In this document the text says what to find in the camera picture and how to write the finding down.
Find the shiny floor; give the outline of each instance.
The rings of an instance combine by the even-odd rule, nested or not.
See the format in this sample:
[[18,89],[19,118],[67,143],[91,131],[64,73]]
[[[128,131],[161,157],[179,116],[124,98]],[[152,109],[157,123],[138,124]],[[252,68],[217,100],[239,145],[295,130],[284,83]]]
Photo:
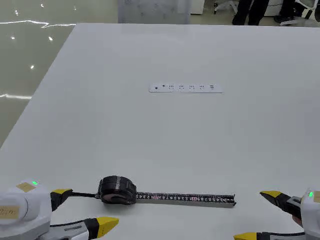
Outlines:
[[[212,14],[207,0],[191,24],[230,25],[231,10]],[[2,0],[0,146],[32,98],[75,23],[117,23],[117,0]],[[275,26],[271,17],[263,26]]]

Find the black trousers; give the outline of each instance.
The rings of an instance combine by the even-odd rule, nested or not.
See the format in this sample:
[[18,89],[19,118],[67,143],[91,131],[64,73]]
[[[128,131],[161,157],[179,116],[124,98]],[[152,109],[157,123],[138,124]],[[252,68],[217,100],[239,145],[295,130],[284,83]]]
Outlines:
[[301,16],[305,7],[295,0],[283,0],[280,15],[282,17],[293,17],[296,11],[297,16]]
[[238,12],[232,20],[233,25],[245,25],[247,15],[249,14],[249,25],[259,25],[264,17],[268,7],[269,0],[254,0],[250,9],[252,0],[240,0]]

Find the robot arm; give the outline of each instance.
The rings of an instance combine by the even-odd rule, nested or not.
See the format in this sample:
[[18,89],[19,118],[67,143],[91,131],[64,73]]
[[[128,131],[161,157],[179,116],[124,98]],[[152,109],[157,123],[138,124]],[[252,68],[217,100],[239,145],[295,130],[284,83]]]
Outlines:
[[68,190],[50,194],[43,185],[28,179],[0,193],[0,240],[91,240],[118,224],[117,218],[98,217],[50,225],[52,211],[68,198]]

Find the white tabletop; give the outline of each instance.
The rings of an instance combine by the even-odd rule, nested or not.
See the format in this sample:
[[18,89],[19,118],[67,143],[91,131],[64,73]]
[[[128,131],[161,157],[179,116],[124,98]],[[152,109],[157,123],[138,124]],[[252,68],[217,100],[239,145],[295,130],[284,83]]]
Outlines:
[[[53,213],[119,217],[110,240],[301,231],[258,192],[319,183],[319,39],[317,28],[78,24],[0,150],[0,190],[32,177],[94,193],[120,175],[139,191],[236,194],[232,209],[72,198]],[[224,93],[149,93],[158,82]]]

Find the power strip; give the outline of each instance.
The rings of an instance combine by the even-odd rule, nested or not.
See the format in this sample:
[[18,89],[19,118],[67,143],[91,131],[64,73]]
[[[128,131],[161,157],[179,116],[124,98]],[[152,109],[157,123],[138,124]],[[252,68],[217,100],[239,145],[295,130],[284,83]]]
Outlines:
[[150,93],[185,93],[185,94],[221,94],[222,88],[217,84],[192,84],[192,83],[151,83]]

